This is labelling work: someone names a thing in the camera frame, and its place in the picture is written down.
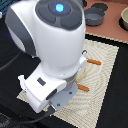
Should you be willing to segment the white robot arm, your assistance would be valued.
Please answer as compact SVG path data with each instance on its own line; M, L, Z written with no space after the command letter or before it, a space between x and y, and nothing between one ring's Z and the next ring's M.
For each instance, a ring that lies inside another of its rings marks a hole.
M82 0L22 0L9 7L5 23L16 46L40 59L29 77L19 77L29 105L37 113L62 108L86 67Z

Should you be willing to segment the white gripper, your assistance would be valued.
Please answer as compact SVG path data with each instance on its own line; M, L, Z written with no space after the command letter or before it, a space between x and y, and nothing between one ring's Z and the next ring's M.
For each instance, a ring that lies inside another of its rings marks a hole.
M79 63L77 75L85 70L86 58L81 56ZM77 75L67 80L50 78L43 73L41 65L38 65L27 79L23 75L18 79L21 88L26 92L29 105L35 112L41 112L48 104L58 111L77 93Z

